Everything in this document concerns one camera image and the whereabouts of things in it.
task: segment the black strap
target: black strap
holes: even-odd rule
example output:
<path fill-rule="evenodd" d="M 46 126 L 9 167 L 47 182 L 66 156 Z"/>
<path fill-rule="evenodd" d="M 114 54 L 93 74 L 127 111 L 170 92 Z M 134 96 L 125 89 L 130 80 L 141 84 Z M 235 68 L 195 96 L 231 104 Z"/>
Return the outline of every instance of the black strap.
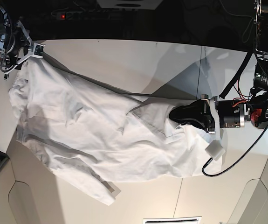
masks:
<path fill-rule="evenodd" d="M 223 92 L 220 94 L 220 97 L 222 99 L 225 99 L 225 97 L 227 96 L 227 94 L 229 93 L 231 88 L 234 86 L 234 84 L 237 82 L 237 80 L 239 80 L 239 78 L 241 77 L 242 72 L 244 71 L 245 67 L 247 66 L 248 62 L 250 61 L 251 56 L 252 56 L 252 53 L 248 52 L 246 57 L 245 57 L 245 59 L 244 59 L 244 61 L 241 64 L 240 68 L 237 70 L 235 76 L 231 79 L 231 81 L 225 87 Z"/>

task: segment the air vent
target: air vent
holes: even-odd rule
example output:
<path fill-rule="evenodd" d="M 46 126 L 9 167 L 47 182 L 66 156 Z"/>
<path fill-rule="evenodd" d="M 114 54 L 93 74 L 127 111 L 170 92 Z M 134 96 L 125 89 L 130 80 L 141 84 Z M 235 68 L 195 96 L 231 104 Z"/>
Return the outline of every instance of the air vent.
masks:
<path fill-rule="evenodd" d="M 201 217 L 144 219 L 143 224 L 200 224 Z"/>

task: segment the red component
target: red component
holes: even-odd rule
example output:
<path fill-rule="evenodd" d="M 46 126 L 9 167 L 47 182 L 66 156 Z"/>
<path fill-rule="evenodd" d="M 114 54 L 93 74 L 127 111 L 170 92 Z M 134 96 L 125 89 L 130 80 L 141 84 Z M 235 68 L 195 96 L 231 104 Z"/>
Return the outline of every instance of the red component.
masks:
<path fill-rule="evenodd" d="M 262 109 L 255 109 L 251 114 L 252 123 L 256 124 L 258 122 L 258 118 L 261 116 Z"/>

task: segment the white cloth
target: white cloth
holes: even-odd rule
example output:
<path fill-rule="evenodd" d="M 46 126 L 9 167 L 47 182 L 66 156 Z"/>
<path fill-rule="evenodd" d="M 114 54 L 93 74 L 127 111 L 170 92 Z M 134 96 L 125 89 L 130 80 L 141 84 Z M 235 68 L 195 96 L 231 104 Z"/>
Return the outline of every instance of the white cloth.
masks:
<path fill-rule="evenodd" d="M 107 205 L 115 198 L 103 181 L 200 175 L 209 159 L 209 134 L 168 119 L 174 100 L 143 105 L 42 59 L 23 64 L 9 96 L 17 140 L 53 174 Z M 220 168 L 214 161 L 207 172 Z"/>

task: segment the crumpled fabric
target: crumpled fabric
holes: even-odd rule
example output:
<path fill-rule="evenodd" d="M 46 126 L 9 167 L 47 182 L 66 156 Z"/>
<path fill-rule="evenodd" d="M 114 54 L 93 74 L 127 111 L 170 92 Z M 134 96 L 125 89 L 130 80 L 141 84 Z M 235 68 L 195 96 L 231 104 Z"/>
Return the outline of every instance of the crumpled fabric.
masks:
<path fill-rule="evenodd" d="M 110 205 L 104 182 L 145 182 L 201 175 L 209 134 L 168 119 L 178 105 L 120 95 L 43 59 L 28 59 L 9 91 L 17 140 L 56 176 Z M 220 171 L 213 161 L 208 173 Z"/>

